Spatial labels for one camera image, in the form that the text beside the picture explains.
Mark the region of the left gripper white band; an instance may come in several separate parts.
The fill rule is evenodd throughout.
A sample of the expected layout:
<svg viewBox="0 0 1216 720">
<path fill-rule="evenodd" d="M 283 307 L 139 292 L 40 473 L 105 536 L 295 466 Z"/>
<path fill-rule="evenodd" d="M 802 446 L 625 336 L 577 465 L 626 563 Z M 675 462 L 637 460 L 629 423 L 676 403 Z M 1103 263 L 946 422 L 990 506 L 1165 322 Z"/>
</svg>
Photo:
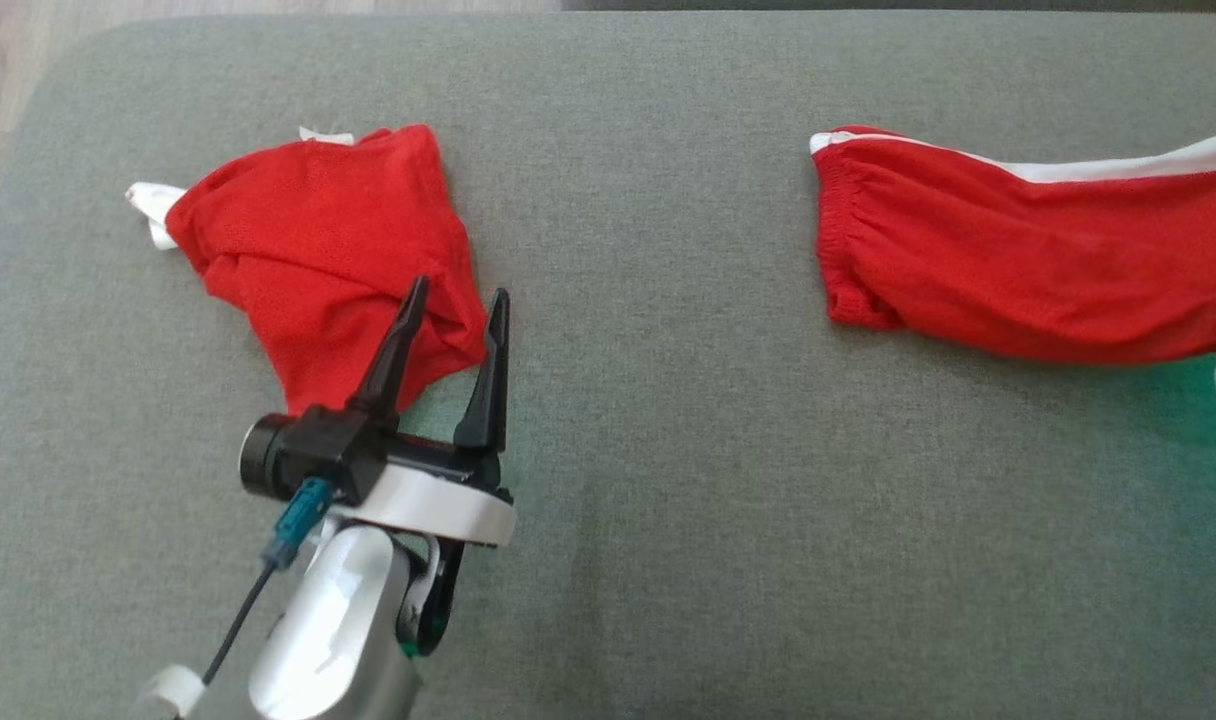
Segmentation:
<svg viewBox="0 0 1216 720">
<path fill-rule="evenodd" d="M 347 409 L 396 421 L 396 398 L 430 292 L 417 275 Z M 387 465 L 361 504 L 334 504 L 333 514 L 375 527 L 451 541 L 507 546 L 516 533 L 516 501 L 500 479 L 510 388 L 508 289 L 492 297 L 484 332 L 485 358 L 454 445 L 417 435 L 387 441 Z"/>
</svg>

